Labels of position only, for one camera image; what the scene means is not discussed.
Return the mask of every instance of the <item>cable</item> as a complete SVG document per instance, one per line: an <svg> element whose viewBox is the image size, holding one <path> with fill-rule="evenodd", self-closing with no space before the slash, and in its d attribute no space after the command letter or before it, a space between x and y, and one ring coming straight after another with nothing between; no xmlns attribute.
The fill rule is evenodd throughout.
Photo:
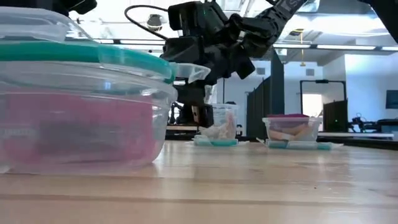
<svg viewBox="0 0 398 224"><path fill-rule="evenodd" d="M126 18L127 18L130 22L132 22L133 24L137 25L137 26L140 27L141 29L143 29L143 30L145 30L145 31L147 31L147 32L150 32L151 34L153 34L153 35L155 35L155 36L157 36L157 37L160 37L161 39L167 40L168 38L167 38L166 36L164 36L164 35L162 35L162 34L158 34L158 33L156 33L155 31L150 30L150 29L144 27L144 26L141 25L139 22L137 22L137 21L135 21L134 19L131 19L131 18L129 17L129 15L128 15L127 13L128 13L131 9L135 9L135 8L139 8L139 7L147 7L147 8L150 8L150 9L157 9L157 10L161 10L161 11L164 11L164 12L168 12L168 10L167 10L167 9L164 9L164 8L161 8L161 7L150 6L150 5L129 6L129 7L127 7L127 8L124 10L124 16L126 16Z"/></svg>
<svg viewBox="0 0 398 224"><path fill-rule="evenodd" d="M365 122L368 121L365 117L362 117L362 114L361 114L361 113L356 113L356 116L359 117L359 118L361 118L361 119L363 118L363 119L365 120Z"/></svg>

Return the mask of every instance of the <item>wooden table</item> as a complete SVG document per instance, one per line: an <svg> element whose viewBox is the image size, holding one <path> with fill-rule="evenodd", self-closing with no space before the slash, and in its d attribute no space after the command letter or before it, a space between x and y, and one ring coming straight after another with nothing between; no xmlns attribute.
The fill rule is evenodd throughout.
<svg viewBox="0 0 398 224"><path fill-rule="evenodd" d="M153 165L0 175L0 223L397 223L398 152L167 142Z"/></svg>

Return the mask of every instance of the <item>teal container lid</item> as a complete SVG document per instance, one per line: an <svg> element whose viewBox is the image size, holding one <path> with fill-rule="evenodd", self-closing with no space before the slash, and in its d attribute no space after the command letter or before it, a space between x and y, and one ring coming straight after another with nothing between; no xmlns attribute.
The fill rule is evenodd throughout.
<svg viewBox="0 0 398 224"><path fill-rule="evenodd" d="M92 40L82 41L4 41L0 43L0 62L57 61L98 63L104 68L122 66L148 71L165 83L175 80L177 68L161 58L139 52L104 45Z"/></svg>

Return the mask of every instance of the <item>small plastic container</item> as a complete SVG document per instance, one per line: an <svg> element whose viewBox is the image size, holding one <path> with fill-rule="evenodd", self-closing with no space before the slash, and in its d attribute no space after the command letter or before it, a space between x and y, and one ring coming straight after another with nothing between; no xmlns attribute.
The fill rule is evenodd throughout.
<svg viewBox="0 0 398 224"><path fill-rule="evenodd" d="M227 121L227 113L232 113L235 120L235 125L238 123L238 105L230 105L230 104L215 104L213 106L213 117L214 117L214 125L221 126L225 124Z"/></svg>
<svg viewBox="0 0 398 224"><path fill-rule="evenodd" d="M0 20L0 164L74 173L142 166L159 155L177 99L168 84L175 65L89 37L62 39L83 32L43 9L0 7ZM65 24L74 28L57 27Z"/></svg>
<svg viewBox="0 0 398 224"><path fill-rule="evenodd" d="M263 118L268 138L274 141L313 141L318 137L321 118Z"/></svg>

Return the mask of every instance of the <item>ceiling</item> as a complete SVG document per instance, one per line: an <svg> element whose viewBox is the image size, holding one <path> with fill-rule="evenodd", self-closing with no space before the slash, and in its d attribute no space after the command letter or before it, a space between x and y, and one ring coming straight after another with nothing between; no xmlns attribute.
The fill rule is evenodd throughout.
<svg viewBox="0 0 398 224"><path fill-rule="evenodd" d="M124 17L128 6L147 4L168 8L189 0L97 0L98 7L86 15L71 14L72 19L81 20L81 26L96 39L145 39L157 37L144 32ZM271 5L265 0L217 0L224 12L230 16L253 17ZM167 13L154 9L133 9L129 15L145 24L150 14L160 14L167 18ZM292 30L304 29L299 36L289 35ZM167 37L178 37L178 32L165 24L159 33ZM309 0L286 25L279 42L290 44L349 44L349 45L396 45L374 11L358 0ZM130 46L141 50L161 50L161 46ZM330 50L281 51L285 62L305 61L323 63L336 54Z"/></svg>

